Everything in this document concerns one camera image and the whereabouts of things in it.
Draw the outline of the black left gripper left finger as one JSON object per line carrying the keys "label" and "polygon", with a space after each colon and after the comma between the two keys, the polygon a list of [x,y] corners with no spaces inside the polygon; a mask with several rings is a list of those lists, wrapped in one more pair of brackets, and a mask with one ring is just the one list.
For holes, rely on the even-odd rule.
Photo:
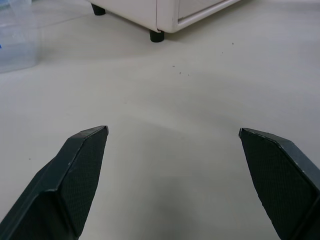
{"label": "black left gripper left finger", "polygon": [[98,187],[109,129],[69,137],[29,182],[0,223],[2,240],[77,240]]}

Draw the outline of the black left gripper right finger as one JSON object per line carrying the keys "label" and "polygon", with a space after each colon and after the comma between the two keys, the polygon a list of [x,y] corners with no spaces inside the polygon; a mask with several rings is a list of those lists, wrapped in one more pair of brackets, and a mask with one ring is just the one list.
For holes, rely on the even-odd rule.
{"label": "black left gripper right finger", "polygon": [[238,134],[261,204],[282,240],[320,238],[320,170],[290,140],[241,128]]}

